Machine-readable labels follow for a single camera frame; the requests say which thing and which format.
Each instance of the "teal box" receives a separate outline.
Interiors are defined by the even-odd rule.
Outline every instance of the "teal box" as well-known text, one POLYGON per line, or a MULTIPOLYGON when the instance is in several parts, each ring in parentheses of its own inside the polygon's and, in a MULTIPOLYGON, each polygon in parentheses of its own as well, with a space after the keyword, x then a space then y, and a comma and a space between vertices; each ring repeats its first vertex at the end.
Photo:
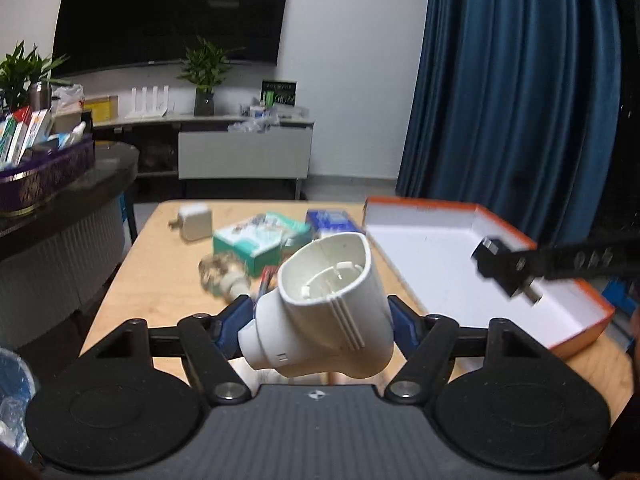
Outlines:
POLYGON ((257 277, 266 266, 277 266, 286 253, 312 239, 311 227, 278 213, 264 213, 213 233, 213 251, 233 251, 257 277))

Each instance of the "black television screen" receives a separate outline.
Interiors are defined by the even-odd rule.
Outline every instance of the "black television screen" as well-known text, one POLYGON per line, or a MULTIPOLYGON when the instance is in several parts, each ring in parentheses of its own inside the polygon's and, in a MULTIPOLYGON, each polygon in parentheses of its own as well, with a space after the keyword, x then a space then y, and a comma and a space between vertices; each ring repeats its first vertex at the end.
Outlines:
POLYGON ((276 63, 286 0, 62 0, 56 75, 175 62, 201 36, 231 60, 276 63))

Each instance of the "curtain fold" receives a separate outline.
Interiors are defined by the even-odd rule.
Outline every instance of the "curtain fold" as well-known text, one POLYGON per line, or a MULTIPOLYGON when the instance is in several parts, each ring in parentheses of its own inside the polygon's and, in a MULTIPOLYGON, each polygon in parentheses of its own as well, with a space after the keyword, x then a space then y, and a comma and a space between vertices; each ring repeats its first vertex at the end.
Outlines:
POLYGON ((397 192, 589 233, 616 132, 615 0, 429 0, 397 192))

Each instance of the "white router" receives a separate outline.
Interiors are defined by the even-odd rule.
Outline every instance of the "white router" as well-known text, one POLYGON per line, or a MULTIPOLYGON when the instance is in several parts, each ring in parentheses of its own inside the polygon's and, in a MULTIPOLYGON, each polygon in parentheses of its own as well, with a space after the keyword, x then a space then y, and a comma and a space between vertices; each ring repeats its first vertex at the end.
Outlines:
POLYGON ((154 86, 151 108, 147 108, 146 86, 142 87, 142 108, 138 110, 136 105, 137 88, 131 89, 131 111, 127 114, 128 118, 132 117, 163 117, 169 109, 169 85, 164 85, 164 95, 162 103, 158 105, 158 87, 154 86))

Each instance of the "vase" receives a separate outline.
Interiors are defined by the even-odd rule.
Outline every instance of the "vase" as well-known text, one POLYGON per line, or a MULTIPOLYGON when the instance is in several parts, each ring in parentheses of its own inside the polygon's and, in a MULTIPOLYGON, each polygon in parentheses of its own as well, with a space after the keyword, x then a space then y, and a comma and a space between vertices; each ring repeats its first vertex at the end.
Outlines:
POLYGON ((215 115, 213 104, 213 92, 204 90, 196 90, 196 103, 193 107, 193 115, 195 116, 211 116, 215 115))

